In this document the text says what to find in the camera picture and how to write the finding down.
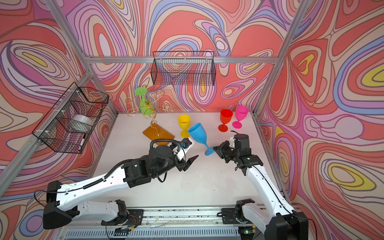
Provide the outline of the blue plastic wine glass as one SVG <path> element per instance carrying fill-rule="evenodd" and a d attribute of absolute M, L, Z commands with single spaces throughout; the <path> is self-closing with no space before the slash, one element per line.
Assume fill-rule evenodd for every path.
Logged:
<path fill-rule="evenodd" d="M 189 128 L 188 133 L 198 143 L 203 144 L 207 149 L 206 156 L 212 155 L 215 151 L 213 147 L 209 147 L 207 143 L 207 133 L 201 123 L 197 123 Z"/>

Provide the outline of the red plastic wine glass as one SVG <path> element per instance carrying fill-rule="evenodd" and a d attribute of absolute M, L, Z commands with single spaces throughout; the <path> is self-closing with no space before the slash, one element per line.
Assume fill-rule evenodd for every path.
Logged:
<path fill-rule="evenodd" d="M 228 126 L 227 124 L 232 120 L 233 117 L 233 112 L 229 109 L 224 109 L 221 110 L 220 112 L 220 121 L 221 125 L 218 126 L 218 130 L 220 132 L 227 132 L 228 131 Z"/>

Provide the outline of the pink plastic wine glass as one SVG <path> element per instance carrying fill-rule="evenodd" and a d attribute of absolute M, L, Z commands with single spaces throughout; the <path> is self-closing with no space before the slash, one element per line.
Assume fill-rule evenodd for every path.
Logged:
<path fill-rule="evenodd" d="M 237 107 L 236 112 L 235 112 L 236 121 L 233 122 L 233 127 L 235 129 L 241 129 L 242 128 L 241 121 L 247 117 L 248 113 L 249 113 L 249 109 L 247 107 L 245 107 L 245 106 Z"/>

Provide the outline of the yellow plastic wine glass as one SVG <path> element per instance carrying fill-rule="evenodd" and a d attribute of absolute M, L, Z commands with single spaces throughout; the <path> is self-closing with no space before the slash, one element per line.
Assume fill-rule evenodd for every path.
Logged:
<path fill-rule="evenodd" d="M 189 138 L 190 134 L 188 132 L 188 129 L 191 124 L 191 117 L 189 115 L 183 114 L 178 117 L 178 123 L 180 128 L 182 129 L 181 131 L 181 137 L 182 138 Z"/>

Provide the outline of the green plastic wine glass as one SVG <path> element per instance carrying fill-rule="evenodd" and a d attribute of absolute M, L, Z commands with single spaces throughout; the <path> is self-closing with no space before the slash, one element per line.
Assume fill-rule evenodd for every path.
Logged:
<path fill-rule="evenodd" d="M 145 97 L 148 90 L 145 87 L 140 87 L 135 89 L 134 93 L 136 96 L 140 97 L 139 108 L 141 113 L 144 116 L 149 117 L 154 112 L 154 109 L 152 102 Z"/>

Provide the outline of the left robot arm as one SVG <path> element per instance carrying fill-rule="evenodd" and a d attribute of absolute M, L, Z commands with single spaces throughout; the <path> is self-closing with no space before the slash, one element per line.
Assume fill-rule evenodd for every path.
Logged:
<path fill-rule="evenodd" d="M 130 214 L 123 200 L 101 203 L 93 199 L 116 190 L 148 184 L 166 176 L 173 168 L 185 172 L 197 159 L 197 156 L 186 158 L 195 144 L 191 138 L 163 141 L 165 145 L 158 145 L 159 140 L 152 141 L 147 155 L 123 160 L 103 175 L 71 184 L 50 182 L 44 191 L 43 229 L 53 230 L 74 221 L 90 220 L 101 221 L 103 226 L 127 224 Z"/>

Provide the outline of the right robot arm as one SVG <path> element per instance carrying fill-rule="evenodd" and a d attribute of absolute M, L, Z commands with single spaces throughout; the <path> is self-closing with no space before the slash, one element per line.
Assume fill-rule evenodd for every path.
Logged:
<path fill-rule="evenodd" d="M 236 134 L 213 148 L 226 163 L 234 162 L 256 188 L 266 208 L 263 211 L 252 199 L 237 201 L 237 221 L 251 222 L 266 240 L 307 240 L 310 219 L 298 212 L 270 180 L 263 162 L 252 154 L 249 136 Z"/>

